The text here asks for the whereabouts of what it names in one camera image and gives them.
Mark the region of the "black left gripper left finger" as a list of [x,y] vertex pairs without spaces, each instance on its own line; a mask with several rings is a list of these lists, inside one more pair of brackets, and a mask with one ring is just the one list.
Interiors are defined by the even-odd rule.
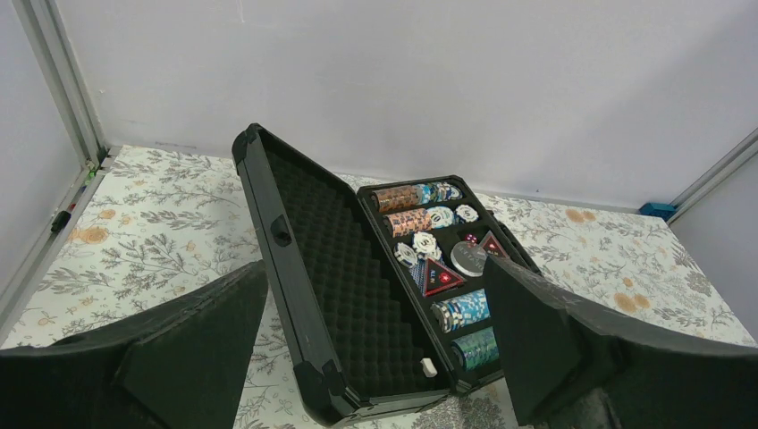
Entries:
[[49,346],[4,349],[2,427],[232,427],[267,292],[253,262]]

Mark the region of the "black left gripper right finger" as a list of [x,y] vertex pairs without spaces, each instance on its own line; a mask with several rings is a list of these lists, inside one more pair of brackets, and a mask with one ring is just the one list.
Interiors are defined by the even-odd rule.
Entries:
[[649,324],[498,257],[484,288],[521,425],[756,427],[756,349]]

